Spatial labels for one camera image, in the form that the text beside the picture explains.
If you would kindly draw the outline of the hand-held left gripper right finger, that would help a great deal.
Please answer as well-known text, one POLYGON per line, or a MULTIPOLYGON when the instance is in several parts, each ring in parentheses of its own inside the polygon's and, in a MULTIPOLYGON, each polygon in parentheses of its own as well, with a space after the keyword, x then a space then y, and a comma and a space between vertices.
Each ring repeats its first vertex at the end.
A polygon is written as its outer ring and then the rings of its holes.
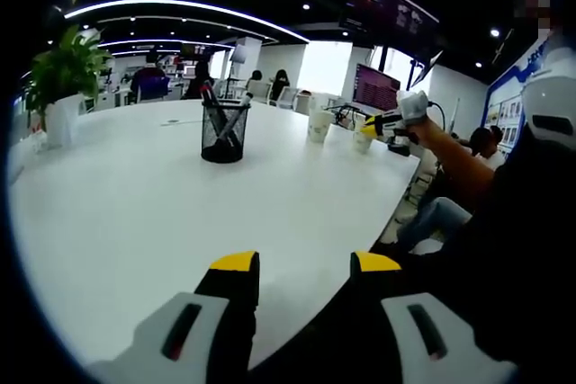
POLYGON ((381 383, 507 383, 517 366, 475 343, 472 328, 428 293, 408 294, 401 266, 363 251, 350 255, 357 358, 381 383))

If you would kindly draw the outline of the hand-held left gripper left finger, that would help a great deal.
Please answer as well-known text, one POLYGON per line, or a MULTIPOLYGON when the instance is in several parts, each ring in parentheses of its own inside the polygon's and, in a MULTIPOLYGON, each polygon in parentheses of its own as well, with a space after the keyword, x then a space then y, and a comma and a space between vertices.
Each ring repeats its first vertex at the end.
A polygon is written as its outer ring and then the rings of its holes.
POLYGON ((176 294, 141 321, 131 345, 88 366, 99 383, 244 383, 256 333, 256 251, 212 263, 194 292, 176 294))

